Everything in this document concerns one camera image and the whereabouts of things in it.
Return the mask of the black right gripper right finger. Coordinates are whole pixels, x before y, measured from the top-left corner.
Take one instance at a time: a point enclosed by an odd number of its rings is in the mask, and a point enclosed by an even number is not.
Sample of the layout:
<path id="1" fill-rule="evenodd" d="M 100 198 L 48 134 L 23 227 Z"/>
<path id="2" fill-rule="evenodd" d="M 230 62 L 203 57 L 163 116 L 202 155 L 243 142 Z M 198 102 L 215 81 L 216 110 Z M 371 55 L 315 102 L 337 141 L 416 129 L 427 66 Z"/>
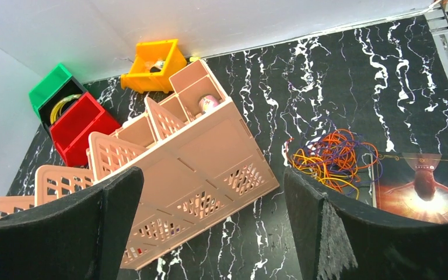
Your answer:
<path id="1" fill-rule="evenodd" d="M 379 210 L 291 167 L 283 187 L 303 279 L 448 279 L 448 223 Z"/>

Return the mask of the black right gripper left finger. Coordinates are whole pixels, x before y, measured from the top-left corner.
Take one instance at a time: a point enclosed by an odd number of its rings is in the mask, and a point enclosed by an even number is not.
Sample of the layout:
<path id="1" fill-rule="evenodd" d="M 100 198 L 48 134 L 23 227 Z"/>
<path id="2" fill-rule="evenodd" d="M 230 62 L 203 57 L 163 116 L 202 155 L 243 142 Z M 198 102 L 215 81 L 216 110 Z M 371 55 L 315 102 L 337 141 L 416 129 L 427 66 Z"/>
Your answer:
<path id="1" fill-rule="evenodd" d="M 130 167 L 0 219 L 0 279 L 116 279 L 144 184 Z"/>

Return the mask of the red plastic bin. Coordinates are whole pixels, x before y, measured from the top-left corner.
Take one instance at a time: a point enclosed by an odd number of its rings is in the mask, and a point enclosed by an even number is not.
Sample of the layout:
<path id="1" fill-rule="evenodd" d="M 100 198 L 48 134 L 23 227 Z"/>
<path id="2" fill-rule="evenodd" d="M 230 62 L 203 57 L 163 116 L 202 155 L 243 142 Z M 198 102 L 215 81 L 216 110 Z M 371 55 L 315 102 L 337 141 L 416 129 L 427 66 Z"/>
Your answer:
<path id="1" fill-rule="evenodd" d="M 88 163 L 86 149 L 90 133 L 108 135 L 120 127 L 120 123 L 86 92 L 50 127 L 50 134 L 65 165 L 75 167 Z"/>

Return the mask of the green plastic bin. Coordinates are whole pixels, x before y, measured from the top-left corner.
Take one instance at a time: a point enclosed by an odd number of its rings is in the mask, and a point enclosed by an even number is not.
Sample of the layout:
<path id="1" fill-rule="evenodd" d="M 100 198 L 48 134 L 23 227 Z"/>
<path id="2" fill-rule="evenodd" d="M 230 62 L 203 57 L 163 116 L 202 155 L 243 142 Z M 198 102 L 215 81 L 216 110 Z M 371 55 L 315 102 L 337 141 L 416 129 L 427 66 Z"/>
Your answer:
<path id="1" fill-rule="evenodd" d="M 63 64 L 59 63 L 32 88 L 29 92 L 29 100 L 38 118 L 40 118 L 39 109 L 72 77 L 71 72 Z"/>

